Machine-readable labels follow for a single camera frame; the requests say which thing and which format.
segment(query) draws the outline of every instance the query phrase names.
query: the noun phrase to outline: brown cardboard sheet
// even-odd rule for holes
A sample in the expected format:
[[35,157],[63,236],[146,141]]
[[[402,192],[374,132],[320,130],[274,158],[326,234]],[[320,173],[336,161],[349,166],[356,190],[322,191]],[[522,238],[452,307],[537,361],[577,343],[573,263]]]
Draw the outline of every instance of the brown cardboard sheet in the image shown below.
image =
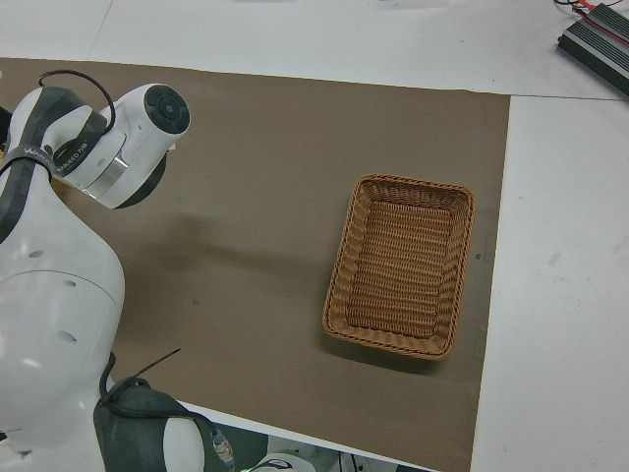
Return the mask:
[[[108,210],[69,207],[120,257],[127,296],[114,345],[122,378],[149,371],[175,397],[444,472],[469,470],[481,386],[508,96],[0,59],[0,105],[72,68],[112,96],[177,89],[190,132],[161,185]],[[98,109],[77,78],[50,78]],[[327,337],[323,302],[357,179],[386,173],[469,188],[478,202],[457,341],[441,363]]]

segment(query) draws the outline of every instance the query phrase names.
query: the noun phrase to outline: cable connector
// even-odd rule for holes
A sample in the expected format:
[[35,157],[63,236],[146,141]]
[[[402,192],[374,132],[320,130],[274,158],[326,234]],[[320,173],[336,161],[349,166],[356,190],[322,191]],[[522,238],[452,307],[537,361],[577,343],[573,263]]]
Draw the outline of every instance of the cable connector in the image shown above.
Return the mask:
[[216,451],[218,458],[223,461],[225,467],[228,469],[234,468],[234,451],[232,445],[227,441],[227,438],[221,433],[220,430],[216,430],[216,434],[212,436],[212,445]]

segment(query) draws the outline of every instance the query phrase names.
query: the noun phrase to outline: rectangular brown basket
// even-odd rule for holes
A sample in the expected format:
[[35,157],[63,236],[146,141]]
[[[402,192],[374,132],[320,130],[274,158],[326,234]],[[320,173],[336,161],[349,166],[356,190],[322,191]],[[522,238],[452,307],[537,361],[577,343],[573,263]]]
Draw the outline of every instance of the rectangular brown basket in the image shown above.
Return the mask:
[[325,301],[325,331],[444,359],[454,343],[474,215],[474,197],[463,187],[360,179]]

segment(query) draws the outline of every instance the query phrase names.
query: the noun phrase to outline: white tabletop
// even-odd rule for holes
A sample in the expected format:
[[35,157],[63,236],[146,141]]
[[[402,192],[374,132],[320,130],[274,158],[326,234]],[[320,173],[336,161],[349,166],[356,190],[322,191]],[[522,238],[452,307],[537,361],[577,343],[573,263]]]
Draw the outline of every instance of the white tabletop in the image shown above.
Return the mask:
[[3,0],[0,16],[5,57],[544,96],[511,101],[472,470],[626,468],[629,104],[556,51],[575,16],[551,0]]

